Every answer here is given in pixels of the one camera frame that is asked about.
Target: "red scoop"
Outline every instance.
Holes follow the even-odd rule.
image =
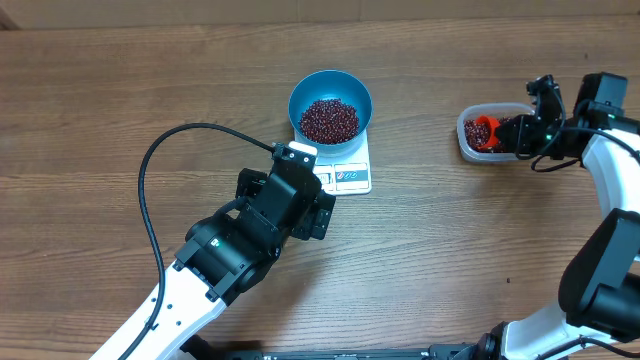
[[[476,125],[486,124],[489,127],[489,140],[487,140],[487,143],[480,146],[478,149],[486,150],[498,145],[500,140],[498,140],[495,135],[496,128],[500,126],[498,119],[487,115],[480,115],[476,119],[475,123]]]

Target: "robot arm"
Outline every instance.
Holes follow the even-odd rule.
[[[313,174],[316,150],[276,144],[269,175],[244,169],[236,199],[196,223],[165,270],[165,295],[154,325],[128,359],[168,359],[239,294],[262,281],[289,236],[323,239],[335,197]],[[239,210],[233,219],[227,213]],[[116,359],[147,324],[156,286],[91,359]]]
[[[483,344],[489,337],[496,347],[492,351],[480,347],[478,359],[498,354],[509,360],[559,359],[597,341],[610,344],[640,337],[640,277],[628,273],[640,252],[640,126],[623,117],[626,79],[587,75],[574,118],[568,120],[574,130],[587,130],[575,130],[577,134],[555,144],[545,140],[562,126],[559,112],[564,110],[558,104],[557,84],[548,75],[527,88],[536,96],[536,115],[497,130],[497,136],[512,147],[524,144],[528,153],[539,149],[538,154],[558,159],[579,154],[593,176],[604,221],[567,267],[558,300],[524,320],[485,334]],[[529,124],[527,129],[519,128],[523,123]]]
[[[607,131],[640,150],[638,135]],[[582,350],[581,338],[614,343],[640,336],[640,282],[637,276],[627,274],[634,256],[640,251],[640,228],[637,227],[640,224],[640,188],[634,184],[640,179],[640,166],[619,145],[598,135],[589,141],[583,164],[593,175],[603,216],[609,218],[567,268],[559,294],[564,306],[554,301],[528,318],[506,325],[500,352],[509,360],[536,359],[564,347],[565,350],[549,357],[560,359]],[[616,230],[613,235],[608,234],[606,227],[612,226],[615,226],[617,236]],[[603,253],[594,249],[603,245]],[[592,299],[598,298],[601,309],[596,309],[597,301],[591,303]],[[604,319],[589,319],[594,313]],[[606,323],[607,329],[588,326],[599,322]]]

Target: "wood grain surface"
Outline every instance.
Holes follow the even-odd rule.
[[[10,29],[634,15],[637,0],[0,0]]]
[[[530,315],[600,223],[592,180],[466,163],[458,114],[528,102],[525,82],[547,73],[571,106],[582,76],[605,70],[629,78],[640,117],[638,16],[7,31],[0,44],[3,359],[86,359],[156,284],[136,176],[158,135],[208,121],[288,141],[289,93],[313,71],[369,87],[373,191],[338,199],[324,241],[291,240],[206,340],[426,347]],[[212,131],[158,149],[147,199],[165,261],[243,167],[270,161]]]

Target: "bean pile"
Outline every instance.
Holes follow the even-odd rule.
[[[360,121],[356,108],[340,99],[317,100],[302,113],[300,130],[320,144],[340,144],[358,135]]]
[[[505,122],[511,120],[510,118],[501,118],[498,119],[500,124],[504,124]],[[491,134],[489,130],[489,125],[481,124],[476,125],[475,120],[465,120],[464,121],[464,136],[467,138],[467,144],[477,151],[482,153],[505,153],[507,149],[505,149],[504,144],[498,143],[496,146],[489,149],[480,149],[480,147],[489,141],[489,135]]]

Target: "plastic container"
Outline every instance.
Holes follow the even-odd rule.
[[[534,114],[535,110],[521,103],[491,103],[473,105],[466,108],[458,117],[458,143],[460,144],[460,152],[462,157],[474,163],[495,163],[518,160],[512,153],[480,153],[473,150],[467,143],[464,135],[464,122],[466,120],[475,120],[480,115],[489,115],[496,118],[514,117],[520,114]]]
[[[356,108],[360,120],[358,135],[340,144],[319,144],[302,135],[300,118],[314,101],[331,99],[341,99],[343,103]],[[298,83],[289,98],[289,120],[296,132],[296,141],[315,147],[322,157],[348,155],[360,148],[372,116],[373,100],[369,90],[355,76],[344,71],[323,70],[313,73]]]

